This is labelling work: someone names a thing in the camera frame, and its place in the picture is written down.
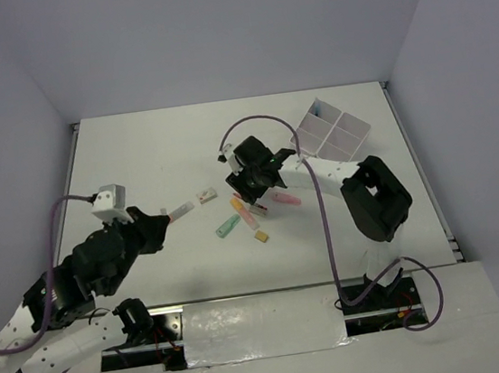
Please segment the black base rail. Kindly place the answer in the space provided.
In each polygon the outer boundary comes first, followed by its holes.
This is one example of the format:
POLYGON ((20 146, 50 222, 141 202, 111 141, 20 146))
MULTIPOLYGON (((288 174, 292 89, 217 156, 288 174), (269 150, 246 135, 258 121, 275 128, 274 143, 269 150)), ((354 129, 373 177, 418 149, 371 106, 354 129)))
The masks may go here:
POLYGON ((154 329, 136 346, 101 354, 100 370, 166 371, 332 350, 356 337, 428 323, 419 291, 404 278, 389 300, 342 306, 332 284, 156 308, 154 329))

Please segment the yellow eraser block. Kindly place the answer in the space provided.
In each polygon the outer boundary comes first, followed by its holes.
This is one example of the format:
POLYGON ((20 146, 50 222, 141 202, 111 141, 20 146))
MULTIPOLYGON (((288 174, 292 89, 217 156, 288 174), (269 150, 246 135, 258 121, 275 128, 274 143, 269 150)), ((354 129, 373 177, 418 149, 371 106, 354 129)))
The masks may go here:
POLYGON ((266 243, 268 241, 268 234, 264 233, 263 231, 256 231, 255 232, 255 239, 259 240, 260 242, 266 243))

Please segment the silver foil covered panel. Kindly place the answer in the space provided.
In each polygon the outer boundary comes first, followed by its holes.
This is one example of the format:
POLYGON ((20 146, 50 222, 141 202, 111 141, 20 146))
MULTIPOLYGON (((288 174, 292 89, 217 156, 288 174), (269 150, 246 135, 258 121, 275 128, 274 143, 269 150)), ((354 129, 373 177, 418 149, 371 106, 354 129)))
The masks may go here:
POLYGON ((348 345, 336 289, 256 294, 184 307, 184 357, 189 368, 312 353, 348 345))

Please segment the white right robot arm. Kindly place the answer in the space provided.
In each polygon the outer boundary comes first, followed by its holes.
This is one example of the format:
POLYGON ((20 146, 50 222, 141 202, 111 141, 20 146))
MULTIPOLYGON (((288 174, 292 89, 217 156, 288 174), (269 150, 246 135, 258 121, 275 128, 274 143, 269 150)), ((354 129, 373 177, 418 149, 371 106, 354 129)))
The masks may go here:
POLYGON ((398 297, 400 248, 392 242, 408 218, 412 197, 381 158, 343 163, 289 148, 273 153, 255 136, 223 146, 218 155, 231 168, 226 182, 248 204, 272 189, 313 190, 319 201, 325 194, 343 200, 354 226, 371 242, 365 274, 373 281, 366 289, 369 302, 389 307, 398 297))

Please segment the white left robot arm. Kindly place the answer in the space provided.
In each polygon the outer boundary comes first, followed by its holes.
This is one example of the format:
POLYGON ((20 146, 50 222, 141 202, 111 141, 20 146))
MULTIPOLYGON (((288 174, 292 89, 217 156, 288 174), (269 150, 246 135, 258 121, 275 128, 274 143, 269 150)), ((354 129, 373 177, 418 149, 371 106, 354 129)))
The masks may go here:
POLYGON ((142 255, 163 249, 166 215, 127 209, 131 221, 115 220, 91 233, 60 265, 24 294, 12 319, 0 331, 0 373, 65 373, 97 351, 148 342, 155 323, 142 301, 125 299, 78 333, 69 327, 96 310, 95 300, 116 293, 142 255))

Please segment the blue gel pen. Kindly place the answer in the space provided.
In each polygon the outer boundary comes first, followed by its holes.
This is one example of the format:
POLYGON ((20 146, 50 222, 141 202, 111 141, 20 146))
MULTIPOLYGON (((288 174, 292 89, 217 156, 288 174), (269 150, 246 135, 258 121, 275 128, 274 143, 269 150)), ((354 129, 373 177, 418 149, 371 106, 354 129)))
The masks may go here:
POLYGON ((315 116, 320 117, 321 106, 320 106, 319 102, 315 101, 314 105, 315 105, 315 108, 314 108, 315 116))

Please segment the white storage container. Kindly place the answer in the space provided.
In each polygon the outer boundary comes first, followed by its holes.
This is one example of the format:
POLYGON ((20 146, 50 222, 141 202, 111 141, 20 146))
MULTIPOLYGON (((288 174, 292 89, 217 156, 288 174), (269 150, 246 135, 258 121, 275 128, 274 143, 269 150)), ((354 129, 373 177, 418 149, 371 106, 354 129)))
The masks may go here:
POLYGON ((342 113, 341 109, 316 98, 296 128, 300 150, 310 156, 317 155, 342 113), (315 116, 315 101, 321 106, 320 117, 315 116))
POLYGON ((320 159, 350 162, 371 130, 371 125, 343 112, 325 138, 316 156, 320 159))

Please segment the pink correction tape dispenser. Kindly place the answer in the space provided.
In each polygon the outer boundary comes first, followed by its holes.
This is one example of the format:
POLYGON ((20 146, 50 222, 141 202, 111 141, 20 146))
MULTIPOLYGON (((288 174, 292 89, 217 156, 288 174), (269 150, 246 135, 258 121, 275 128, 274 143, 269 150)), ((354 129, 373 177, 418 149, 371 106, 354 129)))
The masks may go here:
POLYGON ((270 195, 271 199, 275 202, 282 203, 282 204, 290 204, 293 206, 300 206, 302 201, 293 195, 290 195, 288 193, 284 192, 272 192, 270 195))

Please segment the white eraser in sleeve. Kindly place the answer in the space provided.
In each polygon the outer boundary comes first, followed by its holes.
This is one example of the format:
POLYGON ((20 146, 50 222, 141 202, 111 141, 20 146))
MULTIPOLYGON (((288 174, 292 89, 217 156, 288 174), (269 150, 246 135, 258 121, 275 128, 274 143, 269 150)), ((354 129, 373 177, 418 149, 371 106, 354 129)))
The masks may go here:
POLYGON ((261 217, 267 217, 268 208, 260 204, 251 204, 249 206, 249 212, 261 217))

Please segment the white right storage container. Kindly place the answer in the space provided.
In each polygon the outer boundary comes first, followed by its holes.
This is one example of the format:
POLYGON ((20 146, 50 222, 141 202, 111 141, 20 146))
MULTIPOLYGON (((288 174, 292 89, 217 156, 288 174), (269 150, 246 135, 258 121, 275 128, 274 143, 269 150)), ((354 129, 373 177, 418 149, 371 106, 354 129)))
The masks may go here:
POLYGON ((371 130, 371 125, 343 112, 325 138, 316 156, 320 159, 350 162, 371 130))

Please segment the yellow pink highlighter marker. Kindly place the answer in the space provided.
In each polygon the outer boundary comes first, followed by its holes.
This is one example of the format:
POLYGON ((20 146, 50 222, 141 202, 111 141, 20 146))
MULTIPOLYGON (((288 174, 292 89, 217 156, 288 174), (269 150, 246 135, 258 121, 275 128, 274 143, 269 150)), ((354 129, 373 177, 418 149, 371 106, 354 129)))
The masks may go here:
POLYGON ((240 215, 241 219, 246 222, 248 227, 250 227, 252 230, 259 230, 259 223, 254 219, 252 214, 246 209, 246 207, 239 199, 237 199, 236 197, 231 198, 230 204, 240 215))

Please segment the white staples box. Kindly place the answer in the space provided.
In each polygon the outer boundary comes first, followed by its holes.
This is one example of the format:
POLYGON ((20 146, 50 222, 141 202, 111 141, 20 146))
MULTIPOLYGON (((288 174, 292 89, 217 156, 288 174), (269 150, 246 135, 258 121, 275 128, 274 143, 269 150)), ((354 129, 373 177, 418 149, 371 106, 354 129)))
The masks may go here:
POLYGON ((218 192, 214 188, 206 188, 203 191, 200 191, 196 194, 197 200, 201 204, 205 204, 208 201, 211 201, 218 197, 218 192))

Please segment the white left storage container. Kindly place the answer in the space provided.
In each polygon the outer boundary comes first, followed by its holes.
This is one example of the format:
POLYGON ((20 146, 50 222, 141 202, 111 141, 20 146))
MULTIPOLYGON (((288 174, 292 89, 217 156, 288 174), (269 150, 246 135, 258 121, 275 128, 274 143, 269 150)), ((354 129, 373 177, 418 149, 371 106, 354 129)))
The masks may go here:
POLYGON ((300 150, 310 156, 317 155, 342 113, 341 109, 316 98, 296 128, 300 150), (321 106, 320 117, 315 116, 315 101, 321 106))

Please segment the orange grey highlighter marker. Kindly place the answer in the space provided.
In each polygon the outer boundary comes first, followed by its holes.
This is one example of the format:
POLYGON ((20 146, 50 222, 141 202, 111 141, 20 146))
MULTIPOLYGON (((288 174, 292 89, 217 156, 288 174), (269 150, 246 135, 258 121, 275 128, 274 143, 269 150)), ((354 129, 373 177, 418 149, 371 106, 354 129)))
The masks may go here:
POLYGON ((171 222, 175 222, 193 209, 194 209, 193 202, 187 201, 183 205, 171 211, 168 215, 168 218, 170 219, 171 222))

